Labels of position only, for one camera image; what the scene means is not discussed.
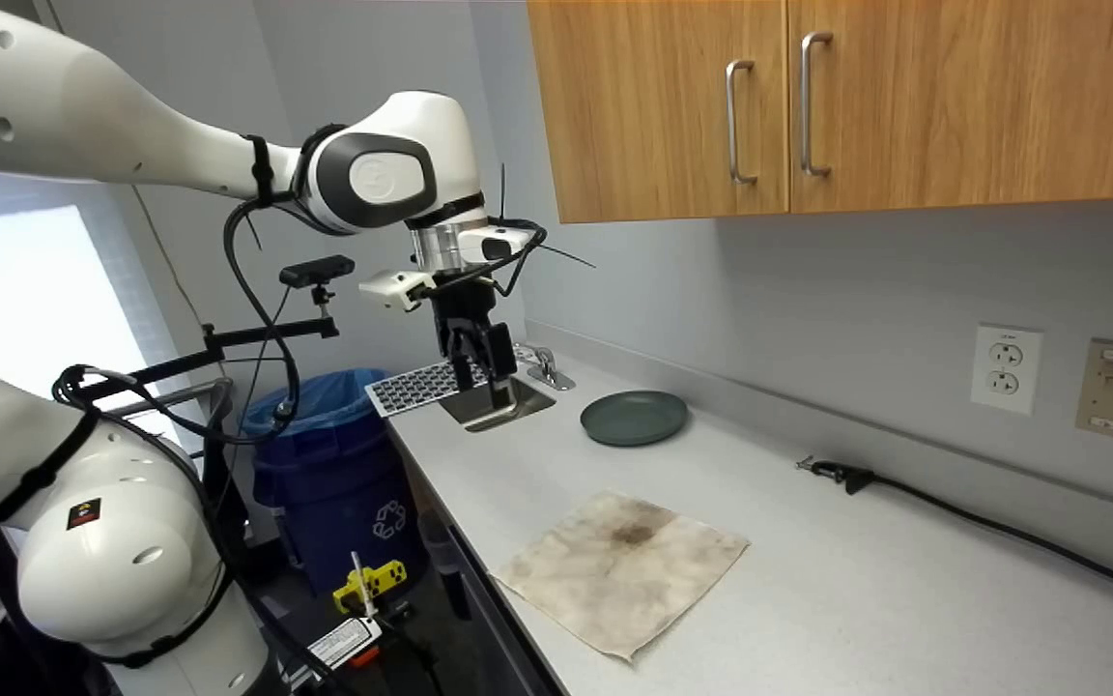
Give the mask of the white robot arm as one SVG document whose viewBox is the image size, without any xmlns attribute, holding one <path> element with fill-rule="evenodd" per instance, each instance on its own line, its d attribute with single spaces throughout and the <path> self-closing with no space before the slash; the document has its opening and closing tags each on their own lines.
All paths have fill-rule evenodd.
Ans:
<svg viewBox="0 0 1113 696">
<path fill-rule="evenodd" d="M 109 55 L 0 12 L 0 168 L 184 184 L 284 204 L 327 235 L 404 222 L 398 305 L 492 273 L 471 127 L 444 91 L 395 91 L 297 145 L 201 122 Z M 269 645 L 184 456 L 91 407 L 0 378 L 0 524 L 24 621 L 100 659 L 123 696 L 265 696 Z"/>
</svg>

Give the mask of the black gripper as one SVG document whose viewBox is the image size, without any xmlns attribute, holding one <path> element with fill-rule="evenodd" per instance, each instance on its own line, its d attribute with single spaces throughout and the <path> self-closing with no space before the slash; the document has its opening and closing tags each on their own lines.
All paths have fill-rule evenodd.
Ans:
<svg viewBox="0 0 1113 696">
<path fill-rule="evenodd" d="M 452 273 L 436 277 L 434 295 L 436 344 L 447 353 L 459 393 L 476 385 L 476 364 L 462 341 L 487 335 L 496 378 L 510 378 L 516 372 L 510 324 L 492 324 L 492 307 L 496 291 L 487 282 Z"/>
</svg>

